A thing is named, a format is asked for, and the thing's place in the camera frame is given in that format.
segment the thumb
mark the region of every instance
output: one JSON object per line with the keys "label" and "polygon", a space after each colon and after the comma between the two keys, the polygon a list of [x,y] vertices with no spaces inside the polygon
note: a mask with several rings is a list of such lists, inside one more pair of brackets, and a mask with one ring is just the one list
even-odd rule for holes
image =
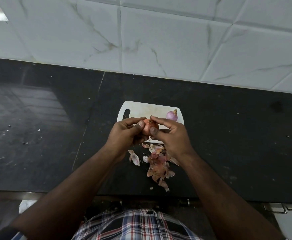
{"label": "thumb", "polygon": [[151,135],[159,141],[165,142],[166,134],[155,127],[151,127],[150,129]]}
{"label": "thumb", "polygon": [[132,128],[129,129],[130,136],[135,136],[139,134],[145,127],[145,122],[144,121],[139,121],[138,124],[133,126]]}

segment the onion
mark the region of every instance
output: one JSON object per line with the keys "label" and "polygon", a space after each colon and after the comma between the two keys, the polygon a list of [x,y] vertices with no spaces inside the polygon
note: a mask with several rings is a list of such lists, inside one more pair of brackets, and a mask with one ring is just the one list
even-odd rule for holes
{"label": "onion", "polygon": [[144,122],[145,122],[145,127],[141,131],[141,133],[145,136],[151,136],[151,133],[150,133],[151,127],[155,127],[159,129],[158,123],[156,121],[153,121],[151,119],[145,119]]}
{"label": "onion", "polygon": [[173,121],[177,121],[177,119],[178,119],[177,109],[175,109],[174,111],[169,111],[166,114],[166,119],[173,120]]}

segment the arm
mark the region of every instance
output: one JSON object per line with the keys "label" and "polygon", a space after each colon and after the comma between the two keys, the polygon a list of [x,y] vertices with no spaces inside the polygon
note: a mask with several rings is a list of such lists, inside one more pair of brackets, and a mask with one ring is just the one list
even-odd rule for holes
{"label": "arm", "polygon": [[219,239],[283,240],[285,237],[235,193],[192,148],[185,126],[151,117],[170,129],[151,128],[152,139],[163,141],[191,180]]}
{"label": "arm", "polygon": [[124,158],[132,144],[148,139],[140,135],[145,126],[144,119],[129,118],[117,122],[99,152],[10,226],[31,240],[71,239],[109,170]]}

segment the hand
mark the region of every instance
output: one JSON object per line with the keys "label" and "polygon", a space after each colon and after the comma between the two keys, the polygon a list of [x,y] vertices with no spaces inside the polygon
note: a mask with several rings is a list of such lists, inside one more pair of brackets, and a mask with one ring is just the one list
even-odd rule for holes
{"label": "hand", "polygon": [[128,118],[114,124],[104,149],[113,153],[116,161],[119,162],[124,158],[130,146],[141,144],[149,139],[148,136],[140,133],[145,127],[144,119],[146,117]]}
{"label": "hand", "polygon": [[186,128],[183,124],[154,116],[151,116],[150,119],[169,128],[156,129],[155,127],[152,127],[150,129],[150,133],[152,134],[151,139],[164,142],[169,155],[182,163],[182,160],[180,160],[182,155],[194,153],[194,149],[190,144]]}

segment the kitchen wall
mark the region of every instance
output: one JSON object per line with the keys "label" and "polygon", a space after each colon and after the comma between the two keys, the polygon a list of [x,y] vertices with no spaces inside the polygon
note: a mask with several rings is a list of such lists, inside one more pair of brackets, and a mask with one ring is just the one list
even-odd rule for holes
{"label": "kitchen wall", "polygon": [[0,0],[0,58],[292,93],[292,0]]}

